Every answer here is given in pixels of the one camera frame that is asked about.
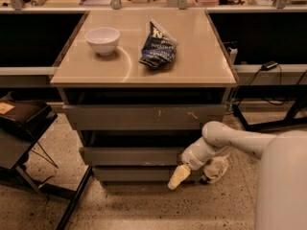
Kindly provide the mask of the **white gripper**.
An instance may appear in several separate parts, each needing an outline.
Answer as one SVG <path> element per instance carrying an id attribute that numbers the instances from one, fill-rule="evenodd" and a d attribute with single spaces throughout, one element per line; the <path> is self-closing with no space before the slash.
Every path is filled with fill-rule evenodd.
<path id="1" fill-rule="evenodd" d="M 198 139 L 195 143 L 187 147 L 181 154 L 183 165 L 177 166 L 168 183 L 170 190 L 176 189 L 192 171 L 201 168 L 209 159 L 220 155 L 226 146 L 217 147 L 207 143 L 203 138 Z"/>

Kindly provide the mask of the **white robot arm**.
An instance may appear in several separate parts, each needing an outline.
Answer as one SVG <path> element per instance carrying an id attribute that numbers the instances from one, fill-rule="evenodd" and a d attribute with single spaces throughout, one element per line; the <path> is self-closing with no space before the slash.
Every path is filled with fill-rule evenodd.
<path id="1" fill-rule="evenodd" d="M 202 182 L 217 182 L 228 168 L 228 147 L 260 161 L 254 230 L 307 230 L 307 133 L 301 130 L 274 135 L 209 122 L 182 153 L 168 187 L 175 189 L 198 169 Z"/>

